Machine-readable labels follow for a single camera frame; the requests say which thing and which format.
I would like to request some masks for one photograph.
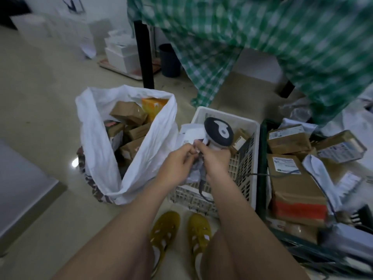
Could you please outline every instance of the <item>shoe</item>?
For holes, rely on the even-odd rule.
[[[188,241],[191,252],[191,262],[194,267],[194,278],[201,279],[199,268],[195,267],[195,259],[198,254],[204,253],[211,239],[211,228],[206,217],[194,213],[188,221]]]
[[[158,263],[153,268],[152,277],[158,271],[167,249],[175,240],[180,227],[180,215],[175,211],[168,211],[158,218],[150,232],[150,243],[160,251]]]

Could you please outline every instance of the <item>hand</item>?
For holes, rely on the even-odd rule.
[[[221,175],[228,174],[229,160],[231,159],[229,150],[213,150],[200,140],[195,140],[194,144],[203,153],[208,183],[211,180],[219,179]]]
[[[159,169],[155,182],[170,191],[186,179],[197,157],[198,153],[190,143],[170,152]]]

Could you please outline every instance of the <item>yellow package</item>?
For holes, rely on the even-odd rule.
[[[148,113],[147,123],[154,121],[156,115],[167,104],[168,99],[143,98],[141,99],[142,109]]]

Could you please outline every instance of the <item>tiled floor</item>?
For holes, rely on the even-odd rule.
[[[16,31],[0,27],[0,128],[2,138],[44,172],[69,189],[12,245],[0,268],[1,279],[49,279],[85,242],[118,212],[120,207],[98,203],[77,169],[71,167],[80,146],[75,97],[87,86],[112,88],[142,82],[104,70],[76,51],[44,41],[30,46]],[[168,79],[155,76],[156,89],[175,94],[177,123],[190,122],[189,104],[196,89],[185,74]],[[278,117],[277,107],[292,101],[274,93],[271,83],[232,73],[212,108],[261,122]],[[185,224],[189,211],[164,201],[158,216],[175,210],[182,226],[156,279],[190,279]],[[212,221],[214,230],[218,222]]]

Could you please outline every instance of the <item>bucket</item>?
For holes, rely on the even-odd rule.
[[[162,75],[175,78],[180,75],[180,61],[170,43],[159,46]]]

